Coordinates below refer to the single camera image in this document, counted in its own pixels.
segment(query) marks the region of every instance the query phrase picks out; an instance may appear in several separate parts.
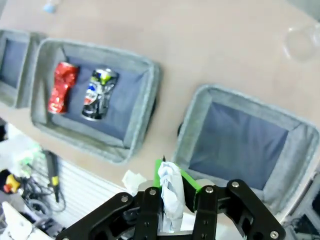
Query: beige tabletop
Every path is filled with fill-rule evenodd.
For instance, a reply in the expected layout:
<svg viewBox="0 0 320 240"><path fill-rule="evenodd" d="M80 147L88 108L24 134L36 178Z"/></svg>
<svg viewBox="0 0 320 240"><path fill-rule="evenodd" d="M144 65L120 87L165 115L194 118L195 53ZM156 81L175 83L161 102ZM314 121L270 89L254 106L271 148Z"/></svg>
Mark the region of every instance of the beige tabletop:
<svg viewBox="0 0 320 240"><path fill-rule="evenodd" d="M154 160L170 159L177 128L196 88L218 83L280 106L320 127L320 58L288 59L290 27L314 23L284 0L63 0L55 14L45 0L10 0L0 27L38 31L127 49L160 63L158 105L139 154L113 165L32 126L28 109L0 106L0 116L45 148L122 185L130 169L148 179Z"/></svg>

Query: metal bolt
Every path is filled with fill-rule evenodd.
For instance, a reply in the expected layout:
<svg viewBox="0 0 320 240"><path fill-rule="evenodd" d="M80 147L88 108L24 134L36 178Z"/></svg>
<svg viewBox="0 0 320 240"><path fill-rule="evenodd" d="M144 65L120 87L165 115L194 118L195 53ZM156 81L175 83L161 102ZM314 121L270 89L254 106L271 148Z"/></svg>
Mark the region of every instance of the metal bolt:
<svg viewBox="0 0 320 240"><path fill-rule="evenodd" d="M214 192L214 189L213 189L212 187L210 187L210 186L207 186L207 187L205 188L205 191L206 191L208 194L211 194L211 193Z"/></svg>
<svg viewBox="0 0 320 240"><path fill-rule="evenodd" d="M150 193L150 195L156 195L157 192L156 192L156 190L151 189L149 193Z"/></svg>
<svg viewBox="0 0 320 240"><path fill-rule="evenodd" d="M236 181L233 181L231 185L232 185L232 187L234 187L234 188L238 188L238 187L239 187L239 183L236 182Z"/></svg>
<svg viewBox="0 0 320 240"><path fill-rule="evenodd" d="M279 233L278 233L277 231L272 231L272 232L270 233L270 237L271 237L272 239L277 239L277 238L279 237Z"/></svg>
<svg viewBox="0 0 320 240"><path fill-rule="evenodd" d="M125 203L128 201L128 197L127 196L122 196L121 198L121 202Z"/></svg>

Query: red crushed can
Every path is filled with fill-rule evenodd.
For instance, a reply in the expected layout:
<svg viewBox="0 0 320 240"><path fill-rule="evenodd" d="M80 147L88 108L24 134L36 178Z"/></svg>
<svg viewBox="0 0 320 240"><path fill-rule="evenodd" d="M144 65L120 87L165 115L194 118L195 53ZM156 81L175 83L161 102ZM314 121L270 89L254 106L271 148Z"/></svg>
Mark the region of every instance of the red crushed can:
<svg viewBox="0 0 320 240"><path fill-rule="evenodd" d="M59 62L54 71L54 85L48 103L48 111L53 114L67 112L66 98L69 90L76 84L78 67Z"/></svg>

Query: black crushed can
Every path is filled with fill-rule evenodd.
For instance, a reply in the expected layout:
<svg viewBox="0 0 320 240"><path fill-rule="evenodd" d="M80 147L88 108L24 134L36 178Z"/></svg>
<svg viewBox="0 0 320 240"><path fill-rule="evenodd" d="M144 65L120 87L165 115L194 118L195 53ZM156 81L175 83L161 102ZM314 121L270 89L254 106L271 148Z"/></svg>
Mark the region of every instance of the black crushed can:
<svg viewBox="0 0 320 240"><path fill-rule="evenodd" d="M107 69L96 69L85 92L82 116L90 121L103 119L108 111L109 100L118 81L118 73Z"/></svg>

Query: white ridged surface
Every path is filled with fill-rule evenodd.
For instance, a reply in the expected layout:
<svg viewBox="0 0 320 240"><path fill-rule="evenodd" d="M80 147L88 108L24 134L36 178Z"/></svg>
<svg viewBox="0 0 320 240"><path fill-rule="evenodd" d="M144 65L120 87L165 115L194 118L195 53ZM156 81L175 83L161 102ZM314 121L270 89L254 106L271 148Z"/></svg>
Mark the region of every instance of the white ridged surface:
<svg viewBox="0 0 320 240"><path fill-rule="evenodd" d="M36 161L33 167L47 175L47 163ZM96 175L87 172L65 160L59 160L59 186L64 195L66 208L61 213L55 213L53 218L65 227L69 227L108 199L125 189L106 181ZM47 177L38 173L34 174L39 183L47 185ZM62 204L57 205L54 195L48 197L53 209L61 209Z"/></svg>

